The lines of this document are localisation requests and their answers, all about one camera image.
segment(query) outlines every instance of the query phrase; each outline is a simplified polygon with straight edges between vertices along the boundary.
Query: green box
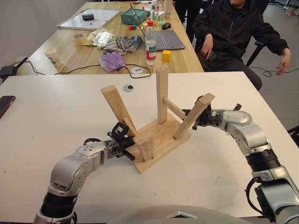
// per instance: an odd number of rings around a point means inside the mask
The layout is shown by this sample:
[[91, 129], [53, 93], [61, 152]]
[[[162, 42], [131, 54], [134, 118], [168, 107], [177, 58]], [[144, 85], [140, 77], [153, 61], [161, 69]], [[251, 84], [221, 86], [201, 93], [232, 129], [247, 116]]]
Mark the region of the green box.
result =
[[[142, 9], [135, 9], [135, 11], [136, 14], [139, 16], [140, 21], [144, 22], [147, 17], [147, 11]], [[123, 24], [128, 24], [128, 25], [140, 25], [137, 23], [136, 19], [134, 18], [131, 9], [121, 14], [121, 22]]]

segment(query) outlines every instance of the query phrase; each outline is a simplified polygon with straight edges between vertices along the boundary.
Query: robotic arm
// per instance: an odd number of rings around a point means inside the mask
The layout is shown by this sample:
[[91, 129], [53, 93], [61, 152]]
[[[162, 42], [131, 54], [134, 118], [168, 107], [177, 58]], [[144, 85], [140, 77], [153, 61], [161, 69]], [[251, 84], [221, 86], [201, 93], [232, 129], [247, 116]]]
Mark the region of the robotic arm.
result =
[[60, 160], [52, 170], [48, 192], [41, 209], [37, 212], [34, 224], [68, 224], [77, 222], [74, 206], [85, 179], [97, 170], [107, 159], [125, 155], [130, 160], [135, 157], [125, 149], [134, 145], [132, 137], [125, 137], [128, 127], [117, 123], [108, 136], [112, 139], [100, 141], [88, 139], [83, 146]]
[[[299, 223], [299, 191], [288, 174], [280, 165], [262, 129], [252, 122], [250, 114], [235, 110], [212, 110], [211, 105], [197, 118], [197, 126], [214, 126], [229, 133], [236, 141], [252, 169], [253, 179], [249, 182], [246, 196], [250, 206], [278, 224]], [[249, 191], [254, 182], [259, 211], [249, 199]]]
[[[229, 133], [236, 141], [252, 169], [253, 179], [246, 188], [246, 197], [250, 206], [270, 221], [278, 224], [297, 224], [299, 222], [299, 191], [288, 174], [280, 165], [262, 129], [252, 122], [252, 117], [239, 111], [238, 105], [231, 110], [212, 110], [209, 105], [196, 119], [197, 126], [214, 126]], [[84, 145], [64, 157], [52, 170], [48, 192], [41, 209], [37, 212], [34, 224], [68, 224], [71, 219], [77, 222], [73, 208], [86, 177], [107, 159], [127, 156], [134, 160], [125, 149], [134, 145], [132, 137], [125, 137], [128, 127], [118, 123], [108, 136], [112, 139]], [[249, 191], [253, 183], [258, 202], [263, 211], [258, 210], [250, 201]]]

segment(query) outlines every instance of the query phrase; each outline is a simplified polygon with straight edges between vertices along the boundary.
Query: smartphone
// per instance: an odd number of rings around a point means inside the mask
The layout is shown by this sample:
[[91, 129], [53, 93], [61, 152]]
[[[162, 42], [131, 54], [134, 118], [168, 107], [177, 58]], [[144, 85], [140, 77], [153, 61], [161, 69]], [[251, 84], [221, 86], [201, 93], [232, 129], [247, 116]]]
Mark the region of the smartphone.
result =
[[15, 96], [3, 96], [0, 98], [0, 118], [2, 118], [2, 116], [14, 101]]
[[217, 55], [215, 54], [215, 52], [211, 51], [211, 54], [209, 56], [208, 61], [212, 62], [217, 58]]

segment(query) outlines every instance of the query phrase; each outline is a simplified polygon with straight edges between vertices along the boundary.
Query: black pants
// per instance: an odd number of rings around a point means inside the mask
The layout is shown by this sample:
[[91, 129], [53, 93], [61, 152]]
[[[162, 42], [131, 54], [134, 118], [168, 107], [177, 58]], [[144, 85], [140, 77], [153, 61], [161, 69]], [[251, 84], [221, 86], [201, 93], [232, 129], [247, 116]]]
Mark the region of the black pants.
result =
[[217, 58], [213, 62], [206, 60], [200, 53], [197, 53], [197, 57], [199, 58], [200, 64], [204, 71], [243, 71], [254, 87], [257, 90], [261, 89], [261, 78], [245, 64], [243, 64], [241, 59], [235, 58], [229, 53], [215, 53]]
[[201, 0], [176, 0], [175, 1], [175, 9], [182, 23], [185, 21], [186, 11], [188, 10], [186, 33], [191, 43], [194, 38], [194, 32], [192, 31], [192, 24], [195, 20], [195, 17], [199, 14], [200, 5], [201, 5]]

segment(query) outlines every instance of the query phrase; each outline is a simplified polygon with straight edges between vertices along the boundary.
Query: office chair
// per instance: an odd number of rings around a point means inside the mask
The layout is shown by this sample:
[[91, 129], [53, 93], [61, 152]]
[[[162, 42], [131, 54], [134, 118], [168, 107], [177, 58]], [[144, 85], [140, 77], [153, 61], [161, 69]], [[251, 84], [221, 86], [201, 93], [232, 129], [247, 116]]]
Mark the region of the office chair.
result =
[[296, 143], [296, 145], [299, 147], [299, 126], [288, 130], [288, 133], [290, 134], [291, 138]]
[[[262, 13], [264, 13], [268, 3], [269, 3], [269, 0], [252, 0], [254, 2], [254, 7], [257, 7], [261, 10]], [[207, 8], [209, 5], [212, 4], [212, 0], [208, 0], [208, 1], [202, 1], [202, 5], [201, 5], [201, 8], [202, 9], [205, 9]], [[198, 53], [199, 52], [199, 48], [200, 48], [200, 39], [198, 39], [196, 37], [196, 43], [195, 43], [195, 52]], [[256, 45], [256, 49], [255, 51], [252, 53], [252, 55], [250, 56], [249, 60], [247, 61], [246, 63], [246, 66], [250, 66], [251, 63], [254, 61], [254, 59], [256, 58], [256, 56], [260, 53], [260, 51], [264, 48], [264, 44], [259, 42], [259, 41], [256, 41], [255, 42], [255, 45]]]

